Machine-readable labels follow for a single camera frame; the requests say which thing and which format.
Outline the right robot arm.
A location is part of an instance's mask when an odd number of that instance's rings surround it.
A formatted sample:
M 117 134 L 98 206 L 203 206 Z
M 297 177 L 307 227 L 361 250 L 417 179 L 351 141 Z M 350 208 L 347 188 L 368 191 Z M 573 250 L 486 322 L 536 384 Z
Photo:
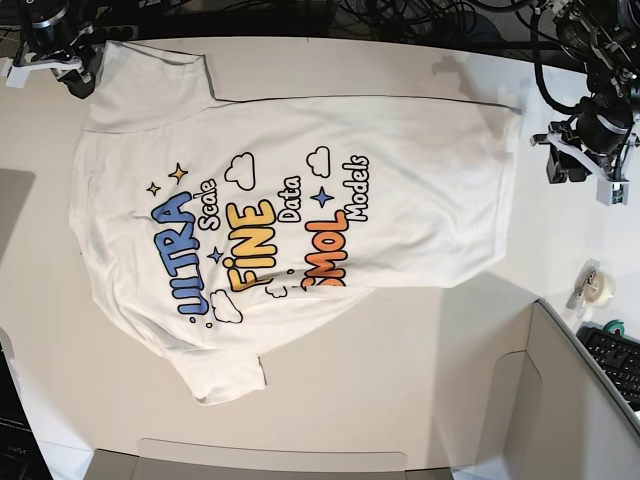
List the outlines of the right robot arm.
M 95 10 L 86 1 L 19 1 L 20 45 L 5 62 L 1 76 L 10 88 L 25 86 L 29 75 L 47 70 L 78 98 L 95 89 L 96 48 L 89 43 Z

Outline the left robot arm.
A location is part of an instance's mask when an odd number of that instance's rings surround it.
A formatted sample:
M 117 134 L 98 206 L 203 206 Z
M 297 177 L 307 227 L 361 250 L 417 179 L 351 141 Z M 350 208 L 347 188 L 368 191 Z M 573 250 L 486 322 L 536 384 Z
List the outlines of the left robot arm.
M 564 115 L 531 143 L 549 147 L 551 184 L 583 182 L 590 175 L 622 184 L 639 147 L 639 3 L 637 1 L 535 1 L 529 29 L 538 91 Z M 561 49 L 583 64 L 589 91 L 574 105 L 556 100 L 544 78 L 538 26 L 550 13 Z

